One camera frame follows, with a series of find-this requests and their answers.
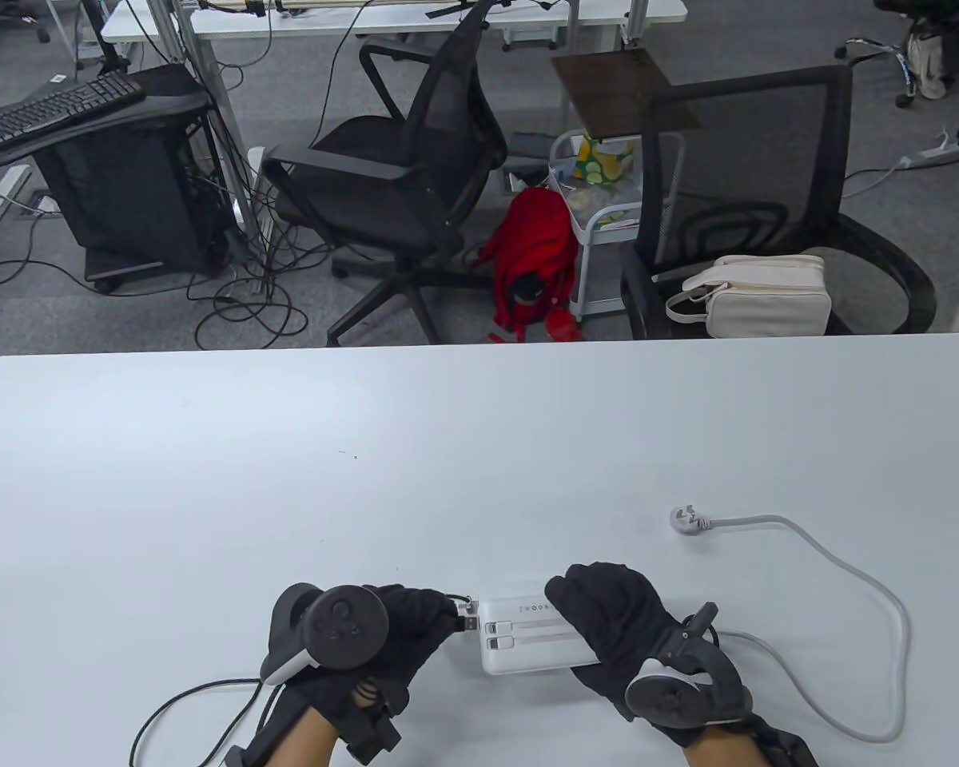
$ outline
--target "white desk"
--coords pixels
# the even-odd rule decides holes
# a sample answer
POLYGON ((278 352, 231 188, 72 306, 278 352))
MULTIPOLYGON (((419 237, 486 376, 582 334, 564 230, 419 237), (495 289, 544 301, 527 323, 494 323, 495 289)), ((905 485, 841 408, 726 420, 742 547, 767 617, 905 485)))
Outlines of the white desk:
MULTIPOLYGON (((898 744, 729 646, 758 712, 823 765, 959 765, 959 336, 0 359, 0 767, 125 764, 169 695, 256 673, 296 581, 517 593, 598 558, 716 600, 884 726, 881 600, 787 531, 680 538, 685 502, 787 514, 911 611, 898 744)), ((682 764, 568 672, 484 677, 476 651, 424 667, 382 764, 682 764)), ((176 706, 141 764, 190 767, 243 697, 176 706)))
MULTIPOLYGON (((121 0, 114 8, 103 38, 109 43, 140 42, 145 40, 142 28, 155 40, 157 25, 146 0, 131 0, 137 19, 129 10, 128 2, 121 0)), ((403 5, 370 5, 362 11, 355 32, 361 35, 388 35, 400 32, 450 32, 458 25, 458 14, 426 18, 428 11, 446 8, 444 3, 405 3, 403 5)), ((275 37, 305 37, 314 35, 344 35, 358 8, 316 8, 296 18, 282 18, 271 11, 271 18, 257 18, 249 14, 222 14, 214 10, 198 10, 192 14, 192 26, 199 36, 210 40, 234 38, 264 38, 273 27, 275 37)), ((625 23, 629 0, 582 0, 579 4, 580 26, 617 28, 625 23)), ((654 23, 684 22, 687 15, 682 0, 649 0, 647 21, 654 23)), ((487 15, 494 29, 544 29, 565 26, 568 21, 568 3, 561 2, 551 10, 527 0, 517 0, 508 8, 495 6, 487 15)))

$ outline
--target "red bag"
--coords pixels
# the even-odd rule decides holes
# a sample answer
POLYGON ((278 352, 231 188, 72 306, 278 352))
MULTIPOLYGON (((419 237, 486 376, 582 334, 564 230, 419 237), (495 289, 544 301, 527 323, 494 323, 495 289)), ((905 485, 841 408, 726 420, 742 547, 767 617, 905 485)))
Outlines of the red bag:
MULTIPOLYGON (((555 340, 581 340, 578 326, 567 314, 578 251, 561 195, 539 187, 523 190, 476 260, 494 262, 494 321, 523 342, 527 325, 553 313, 548 329, 555 340)), ((491 340, 503 339, 491 335, 491 340)))

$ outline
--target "pc tower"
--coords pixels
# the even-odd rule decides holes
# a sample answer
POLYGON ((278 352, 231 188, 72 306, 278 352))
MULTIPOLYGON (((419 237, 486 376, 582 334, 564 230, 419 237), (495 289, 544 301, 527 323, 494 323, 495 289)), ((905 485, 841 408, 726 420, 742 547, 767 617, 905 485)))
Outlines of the pc tower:
POLYGON ((34 158, 98 291, 169 272, 213 275, 228 262, 225 233, 237 225, 205 109, 88 133, 34 158), (207 158, 195 157, 198 138, 207 158))

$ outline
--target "hand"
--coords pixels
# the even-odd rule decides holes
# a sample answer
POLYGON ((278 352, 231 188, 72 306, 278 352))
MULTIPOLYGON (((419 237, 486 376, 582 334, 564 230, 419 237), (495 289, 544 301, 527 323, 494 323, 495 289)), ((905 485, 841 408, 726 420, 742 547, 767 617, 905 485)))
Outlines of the hand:
POLYGON ((458 609, 432 589, 400 584, 367 586, 388 610, 388 641, 365 669, 373 679, 396 679, 408 687, 422 665, 455 633, 458 609))
MULTIPOLYGON (((586 640, 598 664, 571 670, 594 693, 603 695, 630 722, 635 715, 625 690, 647 658, 655 658, 672 629, 680 626, 665 610, 654 586, 624 565, 593 562, 572 565, 564 577, 550 578, 544 594, 586 640)), ((682 748, 702 730, 658 727, 682 748)))
POLYGON ((307 668, 287 683, 301 700, 330 721, 347 715, 352 706, 369 708, 380 700, 381 688, 387 683, 395 683, 403 691, 393 711, 399 713, 408 702, 409 683, 444 639, 454 633, 458 610, 439 591, 398 584, 366 588, 388 611, 388 639, 376 657, 348 671, 307 668))

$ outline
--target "forearm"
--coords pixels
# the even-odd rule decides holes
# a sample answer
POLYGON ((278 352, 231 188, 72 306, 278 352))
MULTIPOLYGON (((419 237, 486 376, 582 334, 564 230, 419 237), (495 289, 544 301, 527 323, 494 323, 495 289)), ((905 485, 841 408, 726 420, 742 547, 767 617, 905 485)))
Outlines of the forearm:
POLYGON ((689 767, 770 767, 753 738, 717 727, 710 727, 684 753, 689 767))
POLYGON ((327 767, 337 744, 337 730, 314 709, 298 720, 267 767, 327 767))

